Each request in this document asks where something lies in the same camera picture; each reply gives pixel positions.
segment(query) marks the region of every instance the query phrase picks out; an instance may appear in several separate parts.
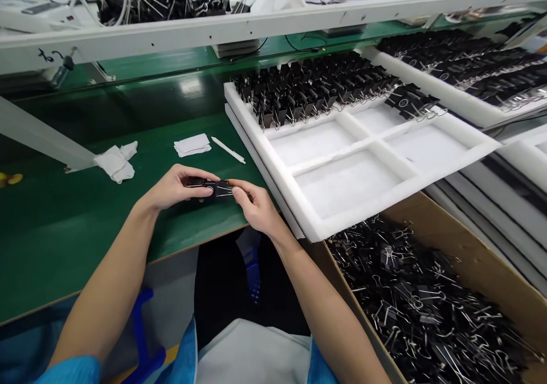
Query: blue sleeve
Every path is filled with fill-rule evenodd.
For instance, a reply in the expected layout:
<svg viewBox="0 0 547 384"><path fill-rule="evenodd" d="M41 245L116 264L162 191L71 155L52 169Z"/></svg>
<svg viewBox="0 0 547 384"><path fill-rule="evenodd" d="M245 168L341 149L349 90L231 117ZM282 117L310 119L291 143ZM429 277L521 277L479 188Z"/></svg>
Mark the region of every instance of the blue sleeve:
<svg viewBox="0 0 547 384"><path fill-rule="evenodd" d="M91 356L69 358L54 365L36 384L99 384L101 365Z"/></svg>

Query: white pen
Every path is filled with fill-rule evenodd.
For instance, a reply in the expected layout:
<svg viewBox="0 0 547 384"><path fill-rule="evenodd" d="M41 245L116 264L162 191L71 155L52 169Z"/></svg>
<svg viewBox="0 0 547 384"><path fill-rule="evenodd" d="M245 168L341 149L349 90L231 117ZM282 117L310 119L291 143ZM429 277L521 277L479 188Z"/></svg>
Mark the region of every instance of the white pen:
<svg viewBox="0 0 547 384"><path fill-rule="evenodd" d="M211 136L211 139L213 139L213 142L215 142L217 145L219 145L222 149L224 149L226 152L230 153L234 158L236 158L239 162L243 163L244 165L246 164L245 163L245 159L243 159L243 157L241 157L240 155L238 155L237 153L235 153L233 150L231 150L228 146L226 146L224 143L220 142L217 138L215 138L214 136Z"/></svg>

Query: cardboard box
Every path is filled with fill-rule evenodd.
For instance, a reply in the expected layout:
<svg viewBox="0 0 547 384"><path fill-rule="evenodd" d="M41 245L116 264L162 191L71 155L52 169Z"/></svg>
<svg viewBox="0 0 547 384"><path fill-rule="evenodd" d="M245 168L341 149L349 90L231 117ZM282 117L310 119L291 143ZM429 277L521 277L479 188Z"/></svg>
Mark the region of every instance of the cardboard box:
<svg viewBox="0 0 547 384"><path fill-rule="evenodd" d="M547 300L522 276L507 267L469 229L423 193L416 193L397 203L382 215L399 223L412 221L409 227L420 242L460 259L461 263L454 263L454 270L462 284L498 303L501 311L515 322L524 339L547 354ZM305 249L359 319L392 383L407 384L359 306L326 244L308 244ZM531 362L524 374L524 381L527 384L547 383L547 364Z"/></svg>

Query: white foam tray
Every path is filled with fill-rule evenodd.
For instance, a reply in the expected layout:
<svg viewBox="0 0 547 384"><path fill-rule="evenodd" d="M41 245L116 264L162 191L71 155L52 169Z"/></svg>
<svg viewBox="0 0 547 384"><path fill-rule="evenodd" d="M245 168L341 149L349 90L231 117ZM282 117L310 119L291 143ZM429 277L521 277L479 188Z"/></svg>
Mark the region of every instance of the white foam tray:
<svg viewBox="0 0 547 384"><path fill-rule="evenodd" d="M378 51L374 47L365 47L361 49L361 53L373 65L383 66L389 73L401 78L403 82L412 82L426 94L439 98L442 105L479 128L489 128L527 113L547 108L547 99L542 99L514 111L504 111L469 93L460 91L435 76L413 68L385 52Z"/></svg>
<svg viewBox="0 0 547 384"><path fill-rule="evenodd" d="M497 152L547 193L547 125L516 135L504 143Z"/></svg>
<svg viewBox="0 0 547 384"><path fill-rule="evenodd" d="M305 236L323 240L481 159L500 144L455 116L406 121L384 103L262 132L233 83L230 108Z"/></svg>

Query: hand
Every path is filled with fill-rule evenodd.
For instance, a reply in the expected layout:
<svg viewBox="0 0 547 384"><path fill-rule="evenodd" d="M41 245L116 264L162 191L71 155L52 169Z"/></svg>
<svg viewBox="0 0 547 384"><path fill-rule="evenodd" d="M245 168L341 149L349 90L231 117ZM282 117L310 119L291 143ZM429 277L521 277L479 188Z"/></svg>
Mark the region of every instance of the hand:
<svg viewBox="0 0 547 384"><path fill-rule="evenodd" d="M230 179L228 183L233 186L235 201L253 229L272 237L287 228L266 189L237 179Z"/></svg>
<svg viewBox="0 0 547 384"><path fill-rule="evenodd" d="M213 194L210 187L185 187L191 176L219 181L219 177L201 169L189 168L179 164L171 169L157 182L138 203L157 210L168 209L172 205L191 198L204 198Z"/></svg>

